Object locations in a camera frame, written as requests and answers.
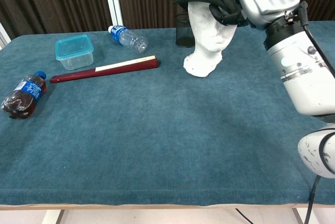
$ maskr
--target bottle label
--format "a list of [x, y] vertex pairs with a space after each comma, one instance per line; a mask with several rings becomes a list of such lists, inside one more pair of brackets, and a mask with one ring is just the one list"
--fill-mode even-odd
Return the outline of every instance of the bottle label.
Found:
[[127, 30], [129, 28], [122, 26], [122, 25], [115, 25], [113, 26], [113, 28], [110, 31], [110, 36], [117, 41], [118, 43], [120, 43], [120, 36], [121, 33], [125, 30]]
[[36, 102], [38, 102], [40, 97], [43, 95], [40, 86], [33, 81], [20, 82], [14, 90], [28, 93], [35, 99]]

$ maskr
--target table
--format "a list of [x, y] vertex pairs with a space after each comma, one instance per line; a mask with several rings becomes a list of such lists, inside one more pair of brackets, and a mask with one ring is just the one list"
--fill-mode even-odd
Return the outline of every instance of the table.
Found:
[[[311, 22], [311, 31], [334, 61], [335, 21]], [[106, 31], [87, 32], [94, 63], [79, 70], [152, 54], [159, 68], [47, 81], [30, 118], [0, 114], [0, 205], [306, 204], [315, 174], [297, 143], [323, 123], [296, 112], [262, 45], [265, 33], [238, 28], [204, 79], [184, 71], [194, 49], [175, 45], [175, 29], [138, 33], [149, 39], [141, 55]], [[14, 39], [0, 51], [0, 97], [36, 70], [47, 80], [68, 73], [54, 44], [78, 34]], [[315, 203], [335, 204], [334, 186], [322, 178]]]

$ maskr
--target soda bottle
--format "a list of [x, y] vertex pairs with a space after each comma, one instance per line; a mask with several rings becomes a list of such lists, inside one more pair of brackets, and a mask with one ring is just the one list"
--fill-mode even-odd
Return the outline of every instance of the soda bottle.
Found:
[[108, 32], [116, 42], [136, 53], [144, 52], [148, 46], [148, 40], [145, 37], [125, 26], [109, 26]]
[[43, 71], [37, 71], [22, 79], [13, 93], [2, 102], [1, 110], [8, 112], [10, 118], [28, 118], [47, 91], [46, 77]]

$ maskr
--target blue bottle cap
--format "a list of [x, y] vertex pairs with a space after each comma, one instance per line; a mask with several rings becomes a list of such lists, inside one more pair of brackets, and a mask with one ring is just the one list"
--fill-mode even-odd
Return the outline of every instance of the blue bottle cap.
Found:
[[35, 75], [39, 75], [43, 79], [47, 78], [47, 75], [45, 74], [44, 71], [37, 71], [37, 72], [35, 72]]

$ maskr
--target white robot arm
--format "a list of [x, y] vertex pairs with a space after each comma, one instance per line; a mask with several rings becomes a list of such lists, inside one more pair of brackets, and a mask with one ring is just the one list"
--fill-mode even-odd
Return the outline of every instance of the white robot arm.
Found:
[[[307, 3], [300, 0], [222, 0], [237, 12], [224, 14], [210, 4], [222, 24], [249, 24], [266, 31], [265, 48], [297, 111], [335, 123], [335, 71], [310, 34]], [[335, 124], [303, 137], [303, 162], [316, 174], [335, 178]]]

